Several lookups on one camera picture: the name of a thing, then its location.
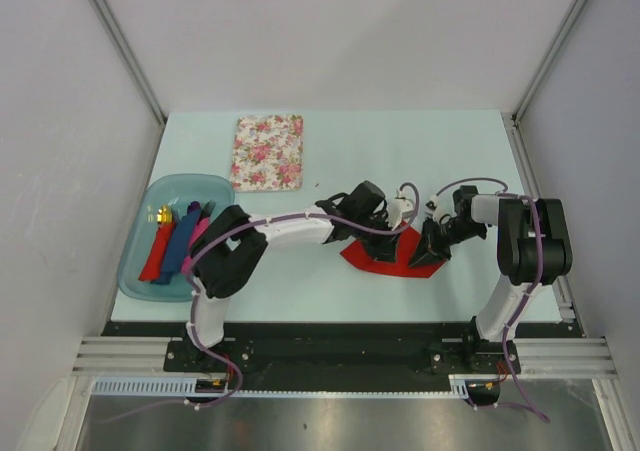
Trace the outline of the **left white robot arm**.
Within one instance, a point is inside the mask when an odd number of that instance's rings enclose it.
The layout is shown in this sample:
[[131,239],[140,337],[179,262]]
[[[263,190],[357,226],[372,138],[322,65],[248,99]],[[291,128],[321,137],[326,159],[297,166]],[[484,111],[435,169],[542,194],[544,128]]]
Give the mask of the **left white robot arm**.
[[367,257],[393,263],[401,233],[416,218],[419,199],[419,191],[409,182],[387,199],[365,180],[350,193],[337,193],[289,214],[258,216],[239,205],[227,207],[188,251],[192,304],[186,324],[187,360],[202,371],[219,363],[218,343],[224,337],[231,297],[248,283],[267,251],[354,239]]

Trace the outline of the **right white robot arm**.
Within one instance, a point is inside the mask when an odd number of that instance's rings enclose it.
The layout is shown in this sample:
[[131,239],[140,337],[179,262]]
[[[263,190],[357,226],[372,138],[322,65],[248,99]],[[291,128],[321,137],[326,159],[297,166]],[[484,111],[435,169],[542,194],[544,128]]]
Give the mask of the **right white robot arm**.
[[461,359],[473,372],[484,372],[498,354],[509,358],[509,342],[529,305],[543,286],[568,274],[573,263],[564,208],[558,199],[538,199],[501,192],[481,194],[462,185],[453,192],[455,215],[435,214],[422,225],[409,266],[444,263],[452,247],[497,230],[500,278],[484,308],[462,338]]

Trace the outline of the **red paper napkin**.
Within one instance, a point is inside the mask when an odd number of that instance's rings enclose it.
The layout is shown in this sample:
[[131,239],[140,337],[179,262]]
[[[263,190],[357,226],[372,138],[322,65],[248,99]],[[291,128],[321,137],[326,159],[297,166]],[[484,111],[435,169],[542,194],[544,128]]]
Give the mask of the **red paper napkin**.
[[352,267],[371,274],[400,277],[428,279],[443,265],[443,262],[428,264],[418,267],[410,267],[409,259],[419,243],[420,234],[413,228],[404,231],[399,237],[397,247],[397,260],[394,263],[375,261],[369,257],[363,245],[354,241],[340,252],[341,257]]

